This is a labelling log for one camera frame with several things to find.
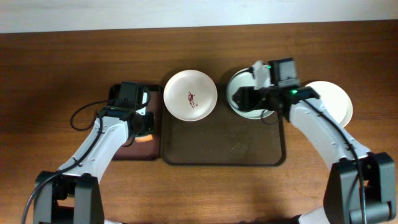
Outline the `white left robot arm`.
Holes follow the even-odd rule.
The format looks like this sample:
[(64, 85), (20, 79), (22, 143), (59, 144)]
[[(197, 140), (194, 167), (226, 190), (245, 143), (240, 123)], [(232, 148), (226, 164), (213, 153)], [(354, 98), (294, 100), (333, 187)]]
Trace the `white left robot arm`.
[(74, 155), (55, 172), (43, 171), (24, 208), (21, 222), (34, 209), (34, 223), (108, 223), (100, 181), (112, 158), (135, 138), (153, 133), (154, 114), (118, 106), (96, 111), (90, 133)]

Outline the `orange green scrub sponge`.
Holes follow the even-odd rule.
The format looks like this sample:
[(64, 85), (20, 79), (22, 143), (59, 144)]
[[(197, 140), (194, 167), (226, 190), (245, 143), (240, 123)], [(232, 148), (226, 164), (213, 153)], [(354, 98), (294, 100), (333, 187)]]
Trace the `orange green scrub sponge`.
[(145, 136), (137, 136), (135, 137), (135, 142), (141, 143), (141, 142), (149, 142), (152, 141), (154, 139), (152, 134), (148, 134)]

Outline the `white plate front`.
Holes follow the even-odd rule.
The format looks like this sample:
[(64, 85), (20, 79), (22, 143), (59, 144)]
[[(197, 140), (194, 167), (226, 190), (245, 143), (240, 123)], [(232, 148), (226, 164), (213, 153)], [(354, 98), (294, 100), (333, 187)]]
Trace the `white plate front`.
[(353, 104), (341, 87), (326, 81), (310, 82), (306, 86), (313, 88), (320, 95), (325, 108), (342, 127), (351, 121)]

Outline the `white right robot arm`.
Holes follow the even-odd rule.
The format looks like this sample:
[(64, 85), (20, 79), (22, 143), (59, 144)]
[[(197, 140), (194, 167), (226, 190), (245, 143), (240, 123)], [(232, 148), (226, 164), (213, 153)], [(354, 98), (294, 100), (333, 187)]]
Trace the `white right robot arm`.
[(275, 111), (301, 131), (329, 168), (322, 207), (289, 223), (382, 223), (397, 215), (396, 167), (385, 152), (358, 142), (325, 108), (320, 95), (301, 86), (292, 58), (259, 60), (228, 82), (238, 113)]

